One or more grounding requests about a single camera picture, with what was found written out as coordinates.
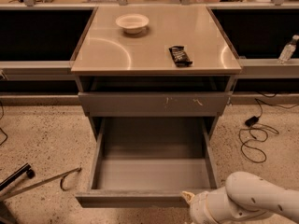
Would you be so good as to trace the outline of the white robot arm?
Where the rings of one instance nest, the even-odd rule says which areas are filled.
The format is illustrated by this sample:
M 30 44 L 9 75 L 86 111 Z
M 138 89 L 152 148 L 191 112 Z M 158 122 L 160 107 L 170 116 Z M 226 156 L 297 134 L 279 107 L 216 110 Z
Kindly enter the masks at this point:
M 248 172 L 231 173 L 222 188 L 181 192 L 192 224 L 223 224 L 283 216 L 299 223 L 299 191 L 284 189 Z

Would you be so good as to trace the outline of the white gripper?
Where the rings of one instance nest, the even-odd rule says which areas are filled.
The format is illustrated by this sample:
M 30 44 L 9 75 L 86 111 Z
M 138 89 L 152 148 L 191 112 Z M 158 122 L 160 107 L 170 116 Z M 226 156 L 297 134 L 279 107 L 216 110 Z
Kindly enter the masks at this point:
M 207 195 L 207 191 L 196 195 L 188 191 L 181 192 L 183 199 L 190 204 L 192 224 L 218 224 L 208 211 Z

